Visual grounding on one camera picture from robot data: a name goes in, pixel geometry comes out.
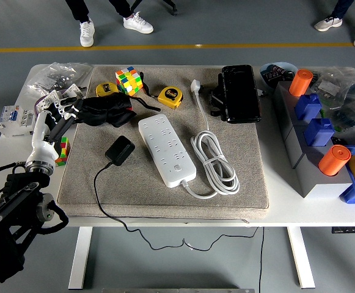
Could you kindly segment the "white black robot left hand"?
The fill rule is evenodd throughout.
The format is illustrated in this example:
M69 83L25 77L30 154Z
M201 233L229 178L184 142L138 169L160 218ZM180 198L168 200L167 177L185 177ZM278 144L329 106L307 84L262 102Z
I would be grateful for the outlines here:
M26 160L27 172L44 173L51 176L60 152L55 149L66 131L74 124L82 108L83 99L69 99L69 103L57 108L56 120L50 110L41 111L36 119L32 136L32 152Z

